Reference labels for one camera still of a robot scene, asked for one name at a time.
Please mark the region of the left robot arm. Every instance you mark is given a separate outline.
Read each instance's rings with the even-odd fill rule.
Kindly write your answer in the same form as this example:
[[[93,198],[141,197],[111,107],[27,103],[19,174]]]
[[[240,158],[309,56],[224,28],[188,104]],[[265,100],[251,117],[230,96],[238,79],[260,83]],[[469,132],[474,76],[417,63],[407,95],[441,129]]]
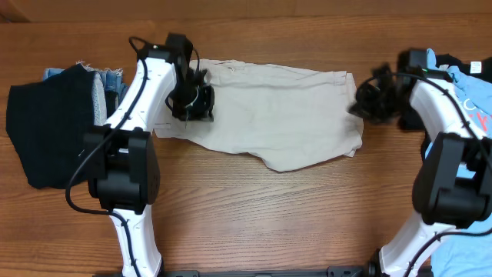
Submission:
[[[141,41],[137,68],[123,102],[101,126],[84,136],[85,159],[77,168],[88,190],[112,220],[123,258],[122,276],[161,276],[164,262],[155,242],[152,206],[160,169],[152,131],[162,111],[179,122],[213,122],[214,89],[206,70],[191,68],[198,55],[182,34],[163,45]]]

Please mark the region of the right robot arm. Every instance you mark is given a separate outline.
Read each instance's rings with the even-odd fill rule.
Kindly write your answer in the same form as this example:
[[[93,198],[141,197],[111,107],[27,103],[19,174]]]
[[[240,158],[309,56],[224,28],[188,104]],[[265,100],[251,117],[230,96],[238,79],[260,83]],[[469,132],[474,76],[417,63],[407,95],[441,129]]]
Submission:
[[[414,180],[411,217],[366,266],[346,268],[345,275],[431,276],[426,260],[450,237],[469,237],[467,228],[491,214],[491,139],[460,106],[449,74],[433,69],[423,49],[401,52],[395,71],[376,68],[348,111],[373,123],[412,111],[431,146]]]

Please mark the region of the blue denim shorts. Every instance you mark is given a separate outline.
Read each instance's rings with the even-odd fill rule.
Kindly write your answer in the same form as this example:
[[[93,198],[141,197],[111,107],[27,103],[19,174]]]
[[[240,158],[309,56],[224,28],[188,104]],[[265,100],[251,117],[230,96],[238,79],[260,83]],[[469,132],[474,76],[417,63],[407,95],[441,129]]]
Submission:
[[[107,115],[111,116],[128,90],[128,86],[123,82],[123,70],[121,68],[92,68],[83,61],[78,61],[78,64],[82,65],[87,71],[96,71],[100,75],[105,91]]]

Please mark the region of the beige khaki shorts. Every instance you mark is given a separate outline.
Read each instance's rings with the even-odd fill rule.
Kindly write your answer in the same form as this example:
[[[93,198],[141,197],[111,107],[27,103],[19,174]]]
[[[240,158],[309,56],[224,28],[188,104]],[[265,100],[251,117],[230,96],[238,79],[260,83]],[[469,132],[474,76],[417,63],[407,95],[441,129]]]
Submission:
[[[364,123],[347,111],[356,91],[349,72],[209,59],[191,66],[208,70],[214,120],[181,122],[163,108],[155,125],[159,138],[249,153],[277,172],[351,157],[362,146]]]

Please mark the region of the black garment right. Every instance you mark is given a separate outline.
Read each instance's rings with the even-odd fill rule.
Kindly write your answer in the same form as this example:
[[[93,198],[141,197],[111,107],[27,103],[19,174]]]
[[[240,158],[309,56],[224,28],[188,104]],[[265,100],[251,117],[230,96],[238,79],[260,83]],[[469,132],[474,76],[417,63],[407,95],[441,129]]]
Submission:
[[[427,62],[434,69],[447,71],[459,103],[472,121],[491,135],[491,57],[466,64],[449,54],[435,55],[429,49]]]

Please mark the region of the black folded garment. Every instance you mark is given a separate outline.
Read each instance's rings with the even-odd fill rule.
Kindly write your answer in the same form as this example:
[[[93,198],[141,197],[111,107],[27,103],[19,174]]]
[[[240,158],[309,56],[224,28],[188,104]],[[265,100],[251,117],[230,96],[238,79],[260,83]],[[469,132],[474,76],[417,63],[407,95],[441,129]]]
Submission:
[[[101,76],[82,65],[42,82],[13,85],[6,132],[29,185],[63,189],[85,156],[84,134],[106,115]]]

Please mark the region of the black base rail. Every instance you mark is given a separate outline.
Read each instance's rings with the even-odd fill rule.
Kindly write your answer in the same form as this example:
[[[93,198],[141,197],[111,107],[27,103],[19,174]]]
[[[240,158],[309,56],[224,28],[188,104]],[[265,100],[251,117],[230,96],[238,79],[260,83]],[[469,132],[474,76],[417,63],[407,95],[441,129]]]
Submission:
[[[164,277],[362,277],[363,266],[330,266],[317,270],[274,270],[274,271],[238,271],[238,272],[199,272],[171,271],[161,273]]]

